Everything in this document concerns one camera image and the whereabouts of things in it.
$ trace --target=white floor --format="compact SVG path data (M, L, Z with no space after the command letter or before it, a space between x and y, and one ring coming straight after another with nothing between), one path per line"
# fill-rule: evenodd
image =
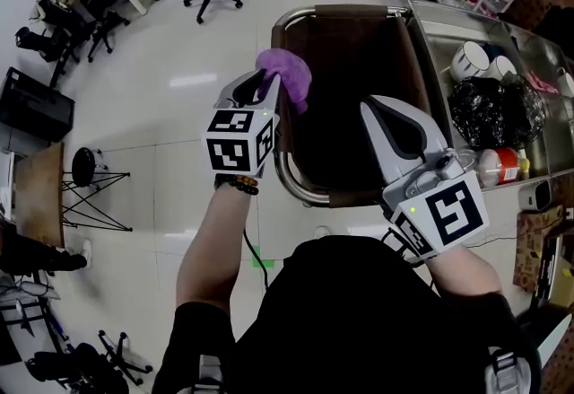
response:
M85 59L65 80L62 93L76 101L74 129L66 139L66 162L80 146L99 147L113 171L129 171L97 204L134 232L66 230L68 245L82 236L93 242L93 267L57 273L62 300L53 308L74 343L98 345L97 332L130 336L131 350L155 368L161 365L174 311L175 278L212 193L204 168L200 125L221 88L254 67L269 48L275 21L306 4L402 4L404 0L243 0L241 10L214 0L205 24L196 24L199 3L162 0L147 15L117 33L112 55ZM204 80L203 83L192 83ZM335 233L382 235L377 208L305 208L267 167L254 198L248 234L262 257L273 259L275 276L283 258L313 236L318 225ZM491 229L482 241L516 235L517 195L497 190L486 195ZM492 262L513 310L528 297L513 287L515 242L496 241L475 250ZM236 337L257 315L263 296L261 270L244 250L232 297ZM151 389L148 377L144 391Z

